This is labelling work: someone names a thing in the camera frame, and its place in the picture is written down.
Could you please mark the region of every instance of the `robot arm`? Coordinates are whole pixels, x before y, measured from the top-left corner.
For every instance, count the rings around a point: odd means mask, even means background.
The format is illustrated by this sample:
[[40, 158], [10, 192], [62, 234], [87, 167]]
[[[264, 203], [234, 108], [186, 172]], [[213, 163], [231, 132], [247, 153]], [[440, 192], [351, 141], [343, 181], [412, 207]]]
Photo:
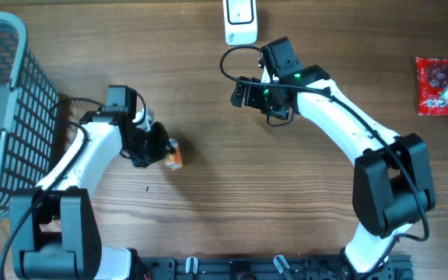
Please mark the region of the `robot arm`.
[[[303, 68], [288, 38], [269, 43], [259, 51], [259, 67], [264, 68], [262, 80], [236, 79], [231, 103], [241, 107], [244, 99], [245, 106], [261, 110], [268, 118], [281, 120], [289, 119], [291, 108], [291, 120], [294, 114], [302, 114], [319, 126], [349, 158], [355, 167], [352, 204], [360, 223], [352, 241], [342, 251], [342, 257], [354, 278], [367, 277], [367, 272], [386, 261], [395, 237], [420, 220], [419, 209], [402, 172], [389, 178], [387, 169], [400, 167], [388, 150], [340, 103], [370, 125], [404, 163], [416, 185], [416, 200], [427, 212], [435, 206], [435, 192], [425, 143], [415, 134], [401, 137], [378, 124], [343, 95], [319, 66]], [[221, 71], [229, 78], [222, 67]], [[321, 94], [302, 92], [302, 87], [310, 91], [316, 89]]]
[[[135, 114], [136, 99], [133, 89], [110, 86], [107, 104], [84, 115], [79, 122], [84, 130], [79, 129], [56, 167], [37, 183], [38, 187], [11, 198], [14, 228], [33, 202], [45, 195], [44, 190], [55, 184], [14, 239], [13, 266], [19, 278], [126, 279], [135, 275], [134, 266], [131, 269], [135, 251], [102, 245], [90, 199], [119, 152], [128, 155], [136, 167], [147, 167], [174, 152], [165, 128], [153, 121], [150, 112], [145, 114], [146, 108]], [[85, 137], [87, 143], [81, 151]], [[78, 152], [78, 159], [73, 161]], [[56, 183], [64, 170], [63, 179]], [[61, 220], [61, 232], [41, 231], [40, 225], [52, 219]]]

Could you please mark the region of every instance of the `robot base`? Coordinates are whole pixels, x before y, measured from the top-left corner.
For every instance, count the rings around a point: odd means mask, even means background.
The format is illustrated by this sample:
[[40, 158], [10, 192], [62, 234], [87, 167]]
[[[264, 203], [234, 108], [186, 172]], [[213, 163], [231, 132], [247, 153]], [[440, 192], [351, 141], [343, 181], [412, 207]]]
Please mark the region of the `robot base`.
[[[338, 280], [352, 277], [340, 255], [312, 255], [284, 258], [289, 269], [282, 274], [271, 258], [175, 259], [173, 257], [138, 258], [134, 266], [149, 271], [143, 280]], [[389, 260], [369, 280], [412, 280], [411, 257], [389, 256]]]

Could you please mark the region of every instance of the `white remote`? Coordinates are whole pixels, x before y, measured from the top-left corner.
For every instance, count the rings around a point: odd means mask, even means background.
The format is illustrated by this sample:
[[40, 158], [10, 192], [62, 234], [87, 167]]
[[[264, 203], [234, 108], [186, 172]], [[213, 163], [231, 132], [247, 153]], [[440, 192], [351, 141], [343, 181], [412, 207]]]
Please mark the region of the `white remote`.
[[228, 45], [253, 44], [257, 40], [256, 0], [222, 0]]

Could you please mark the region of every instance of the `wooden table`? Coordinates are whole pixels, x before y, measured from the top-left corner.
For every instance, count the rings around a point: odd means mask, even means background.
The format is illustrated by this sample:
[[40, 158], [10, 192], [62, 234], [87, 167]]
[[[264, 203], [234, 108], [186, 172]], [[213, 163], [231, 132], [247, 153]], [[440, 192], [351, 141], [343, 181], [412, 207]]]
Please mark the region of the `wooden table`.
[[[218, 67], [228, 49], [221, 2], [0, 10], [26, 23], [61, 92], [104, 101], [108, 85], [129, 85], [181, 143], [181, 171], [113, 160], [93, 199], [103, 243], [142, 256], [273, 256], [337, 254], [352, 238], [353, 168], [341, 150], [301, 117], [270, 128], [256, 110], [229, 103], [234, 84]], [[324, 67], [366, 113], [425, 139], [437, 200], [431, 237], [394, 253], [412, 256], [416, 279], [448, 279], [448, 117], [417, 115], [414, 63], [448, 58], [448, 2], [259, 1], [258, 17], [257, 46], [289, 37], [305, 65]], [[242, 51], [226, 67], [260, 77], [256, 61]], [[71, 118], [88, 106], [76, 104]], [[0, 222], [0, 251], [8, 234]]]

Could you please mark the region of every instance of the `black cable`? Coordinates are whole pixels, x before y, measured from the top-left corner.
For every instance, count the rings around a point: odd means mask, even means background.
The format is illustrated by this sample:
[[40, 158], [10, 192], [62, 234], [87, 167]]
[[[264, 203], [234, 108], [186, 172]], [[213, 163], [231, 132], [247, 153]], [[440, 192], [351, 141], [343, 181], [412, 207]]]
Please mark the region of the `black cable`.
[[79, 150], [77, 153], [72, 157], [72, 159], [67, 163], [65, 168], [60, 172], [60, 174], [57, 176], [56, 180], [53, 181], [49, 185], [49, 187], [39, 196], [36, 198], [36, 200], [29, 206], [29, 208], [23, 213], [20, 220], [16, 223], [15, 227], [13, 228], [12, 232], [9, 234], [8, 239], [6, 240], [5, 246], [3, 247], [3, 250], [1, 252], [0, 257], [0, 280], [5, 280], [5, 262], [6, 257], [8, 256], [9, 248], [12, 246], [12, 242], [16, 237], [16, 234], [19, 232], [20, 228], [22, 227], [23, 223], [27, 220], [30, 214], [32, 214], [34, 211], [36, 211], [39, 204], [53, 191], [53, 189], [58, 185], [58, 183], [64, 179], [67, 172], [70, 170], [70, 168], [75, 164], [77, 159], [81, 156], [82, 152], [86, 149], [87, 142], [89, 141], [88, 132], [85, 128], [83, 128], [80, 124], [77, 124], [73, 121], [63, 121], [61, 124], [69, 124], [77, 127], [82, 131], [84, 134], [84, 138], [82, 140], [82, 144], [79, 147]]
[[335, 102], [336, 104], [338, 104], [341, 107], [343, 107], [344, 109], [346, 109], [353, 117], [355, 117], [355, 119], [357, 119], [357, 121], [359, 121], [362, 124], [362, 126], [364, 126], [364, 128], [367, 129], [367, 131], [369, 133], [371, 133], [371, 135], [374, 138], [376, 138], [376, 140], [378, 140], [378, 142], [383, 146], [383, 148], [388, 152], [388, 154], [391, 156], [391, 158], [394, 160], [394, 162], [398, 165], [398, 167], [401, 170], [401, 174], [404, 176], [405, 180], [408, 182], [409, 188], [411, 189], [411, 192], [412, 192], [412, 195], [416, 202], [416, 205], [418, 206], [419, 216], [421, 218], [422, 225], [423, 225], [423, 236], [417, 237], [417, 236], [407, 234], [407, 233], [399, 233], [399, 234], [395, 235], [394, 238], [392, 239], [392, 242], [389, 244], [388, 248], [385, 250], [385, 254], [383, 254], [383, 256], [378, 260], [378, 262], [368, 272], [366, 272], [366, 275], [369, 275], [370, 272], [373, 272], [373, 270], [378, 269], [380, 264], [388, 256], [388, 254], [390, 253], [390, 251], [395, 246], [395, 244], [399, 241], [400, 238], [408, 238], [410, 240], [415, 240], [418, 242], [426, 241], [429, 238], [429, 224], [428, 224], [428, 219], [426, 218], [425, 210], [422, 207], [421, 201], [419, 200], [417, 188], [414, 184], [414, 181], [412, 180], [412, 178], [409, 175], [408, 171], [406, 170], [404, 164], [400, 161], [400, 159], [395, 154], [395, 152], [392, 151], [390, 149], [390, 146], [380, 137], [380, 134], [378, 133], [378, 131], [374, 130], [359, 114], [357, 114], [357, 112], [355, 112], [347, 104], [343, 103], [335, 96], [328, 95], [318, 89], [312, 89], [309, 87], [302, 87], [302, 86], [291, 86], [291, 85], [282, 85], [282, 84], [274, 84], [274, 83], [265, 83], [265, 82], [248, 82], [248, 81], [242, 81], [236, 77], [233, 77], [233, 76], [227, 74], [227, 72], [224, 70], [224, 67], [223, 67], [224, 59], [226, 58], [226, 56], [229, 53], [231, 53], [232, 51], [235, 51], [235, 50], [239, 50], [239, 49], [251, 49], [251, 50], [256, 50], [259, 52], [261, 51], [258, 47], [255, 47], [255, 46], [236, 46], [236, 47], [232, 47], [228, 51], [226, 51], [222, 55], [221, 61], [219, 63], [221, 73], [226, 78], [228, 78], [234, 82], [238, 82], [238, 83], [241, 83], [244, 85], [249, 85], [249, 86], [282, 87], [282, 88], [287, 88], [287, 89], [295, 89], [302, 93], [316, 93], [316, 94], [319, 94], [321, 96], [328, 98], [332, 102]]
[[271, 114], [268, 112], [268, 117], [267, 117], [267, 122], [270, 126], [272, 126], [273, 128], [278, 128], [281, 127], [283, 125], [287, 125], [287, 124], [291, 124], [293, 122], [293, 120], [295, 120], [295, 111], [292, 111], [292, 116], [289, 118], [289, 121], [286, 121], [282, 124], [271, 124], [271, 122], [269, 121]]
[[55, 105], [51, 106], [50, 111], [52, 112], [57, 107], [65, 104], [65, 103], [71, 102], [71, 101], [86, 101], [86, 102], [89, 102], [89, 103], [94, 103], [94, 104], [96, 104], [96, 105], [98, 105], [100, 107], [104, 106], [102, 103], [100, 103], [100, 102], [98, 102], [96, 100], [89, 99], [89, 98], [85, 98], [85, 97], [70, 97], [70, 98], [58, 101]]
[[143, 122], [145, 122], [146, 119], [146, 103], [145, 100], [143, 99], [143, 96], [141, 96], [141, 94], [136, 93], [139, 97], [139, 99], [141, 100], [141, 103], [143, 103], [143, 116], [141, 117], [141, 120], [135, 122], [135, 125], [138, 126], [140, 124], [142, 124]]

